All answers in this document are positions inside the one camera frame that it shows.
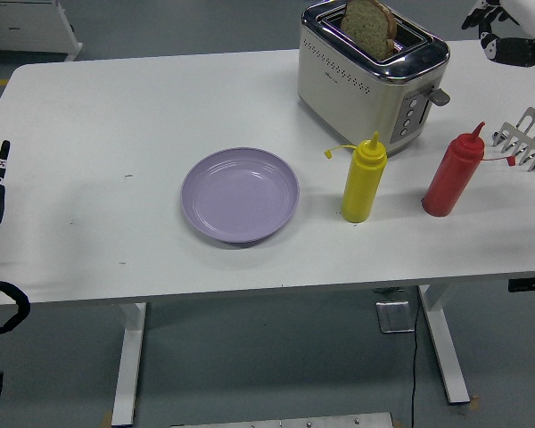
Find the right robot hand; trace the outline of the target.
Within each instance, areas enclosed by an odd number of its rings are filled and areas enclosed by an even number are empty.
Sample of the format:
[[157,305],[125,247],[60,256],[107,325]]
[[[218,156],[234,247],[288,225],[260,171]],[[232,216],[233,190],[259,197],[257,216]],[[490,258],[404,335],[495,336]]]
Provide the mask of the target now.
[[[511,20],[528,38],[501,37],[494,21]],[[535,1],[477,1],[462,23],[462,29],[477,28],[481,48],[488,60],[516,67],[535,65]]]

